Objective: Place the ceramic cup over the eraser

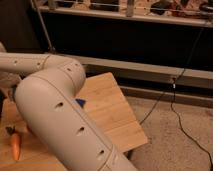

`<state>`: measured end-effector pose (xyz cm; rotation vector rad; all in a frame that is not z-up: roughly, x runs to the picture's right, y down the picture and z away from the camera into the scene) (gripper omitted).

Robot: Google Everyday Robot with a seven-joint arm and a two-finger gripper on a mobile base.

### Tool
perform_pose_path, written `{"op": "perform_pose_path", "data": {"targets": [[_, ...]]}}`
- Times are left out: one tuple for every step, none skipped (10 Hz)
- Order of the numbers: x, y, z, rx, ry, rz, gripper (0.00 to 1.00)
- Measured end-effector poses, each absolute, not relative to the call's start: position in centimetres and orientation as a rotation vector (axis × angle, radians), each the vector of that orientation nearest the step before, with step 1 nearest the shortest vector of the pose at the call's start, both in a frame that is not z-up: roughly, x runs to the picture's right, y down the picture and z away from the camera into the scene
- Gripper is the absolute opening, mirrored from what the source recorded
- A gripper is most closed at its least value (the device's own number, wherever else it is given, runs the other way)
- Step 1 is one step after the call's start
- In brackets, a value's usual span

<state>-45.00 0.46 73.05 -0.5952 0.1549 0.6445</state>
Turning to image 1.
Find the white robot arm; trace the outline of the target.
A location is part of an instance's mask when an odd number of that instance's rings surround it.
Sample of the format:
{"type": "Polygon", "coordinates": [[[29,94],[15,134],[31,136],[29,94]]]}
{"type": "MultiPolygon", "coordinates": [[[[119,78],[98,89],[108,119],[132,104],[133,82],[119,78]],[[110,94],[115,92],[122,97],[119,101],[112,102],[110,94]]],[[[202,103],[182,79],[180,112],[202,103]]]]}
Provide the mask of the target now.
{"type": "Polygon", "coordinates": [[[75,100],[81,63],[54,54],[0,52],[0,71],[22,75],[18,111],[68,171],[137,171],[75,100]]]}

